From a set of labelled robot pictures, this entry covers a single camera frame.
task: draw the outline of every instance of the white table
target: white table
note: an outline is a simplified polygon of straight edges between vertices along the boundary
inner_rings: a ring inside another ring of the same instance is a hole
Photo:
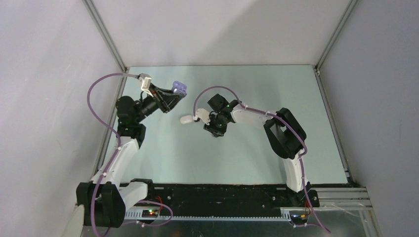
[[[129,73],[147,73],[160,88],[170,89],[178,80],[188,86],[188,95],[168,114],[155,111],[143,121],[146,138],[123,182],[147,178],[155,183],[285,183],[282,158],[272,151],[264,130],[230,123],[224,137],[213,138],[202,122],[179,122],[181,116],[192,114],[197,95],[213,85],[231,88],[250,107],[271,112],[290,109],[307,134],[304,163],[309,181],[347,182],[311,66],[131,67]],[[140,92],[137,80],[128,78],[123,95],[137,100]],[[210,111],[207,101],[216,93],[234,99],[227,90],[213,89],[201,97],[197,108]],[[111,137],[105,162],[115,139]]]

